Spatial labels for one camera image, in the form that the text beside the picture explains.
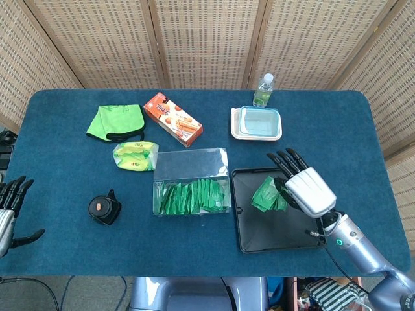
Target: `blue tablecloth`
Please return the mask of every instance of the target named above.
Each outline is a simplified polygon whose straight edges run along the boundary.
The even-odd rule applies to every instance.
[[[226,147],[229,169],[271,167],[267,152],[291,146],[326,180],[346,211],[385,257],[410,266],[368,101],[355,91],[276,91],[269,106],[279,109],[283,137],[277,142],[238,141],[230,133],[230,108],[250,105],[252,91],[163,91],[201,122],[204,133],[192,149]],[[235,215],[152,215],[152,172],[118,168],[116,144],[86,136],[98,105],[144,105],[156,90],[40,91],[30,100],[7,180],[34,179],[15,236],[39,228],[37,242],[11,249],[0,260],[2,274],[146,276],[317,276],[339,275],[323,249],[245,255],[239,250]],[[147,119],[145,139],[160,152],[185,150]],[[115,189],[123,204],[111,226],[94,222],[90,200]],[[333,241],[340,265],[359,273]]]

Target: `woven panel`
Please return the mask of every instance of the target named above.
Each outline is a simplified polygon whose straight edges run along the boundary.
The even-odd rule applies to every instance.
[[[28,2],[86,87],[160,87],[140,1]]]
[[[403,228],[411,250],[415,250],[415,155],[388,167]]]
[[[0,0],[0,12],[0,114],[17,131],[33,93],[77,84],[17,1]]]
[[[172,88],[242,88],[258,0],[155,2]]]
[[[274,0],[250,77],[274,73],[280,89],[325,89],[386,0]]]
[[[368,97],[383,149],[415,132],[415,1],[373,43],[342,89]]]

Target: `gray floor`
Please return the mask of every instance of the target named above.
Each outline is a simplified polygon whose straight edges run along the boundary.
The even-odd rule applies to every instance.
[[[408,273],[415,279],[415,257]],[[48,284],[55,292],[59,304],[62,301],[68,276],[35,277]],[[126,277],[126,295],[118,308],[125,311],[130,301],[132,277]],[[381,280],[376,277],[362,278],[362,284],[371,290]],[[124,292],[124,282],[120,277],[74,277],[68,286],[63,309],[64,311],[114,311]],[[0,284],[1,311],[54,311],[54,305],[47,290],[32,282],[13,282]]]

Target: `robotic arm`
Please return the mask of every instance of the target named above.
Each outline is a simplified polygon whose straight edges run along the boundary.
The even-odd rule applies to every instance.
[[[45,229],[40,229],[31,236],[13,238],[16,218],[19,216],[26,192],[33,184],[33,179],[23,183],[25,179],[26,176],[21,176],[7,185],[0,183],[0,258],[5,256],[10,248],[32,243],[45,232]]]
[[[325,181],[293,150],[267,156],[287,179],[274,183],[286,201],[312,218],[320,218],[324,235],[331,236],[364,274],[382,273],[384,279],[369,293],[376,311],[415,311],[415,282],[395,268],[365,237],[349,216],[334,209],[336,196]],[[320,233],[308,231],[310,235]]]

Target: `blue lid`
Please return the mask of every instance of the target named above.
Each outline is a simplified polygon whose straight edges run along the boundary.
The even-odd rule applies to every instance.
[[[274,108],[242,107],[239,131],[246,135],[275,137],[281,133],[281,117]]]

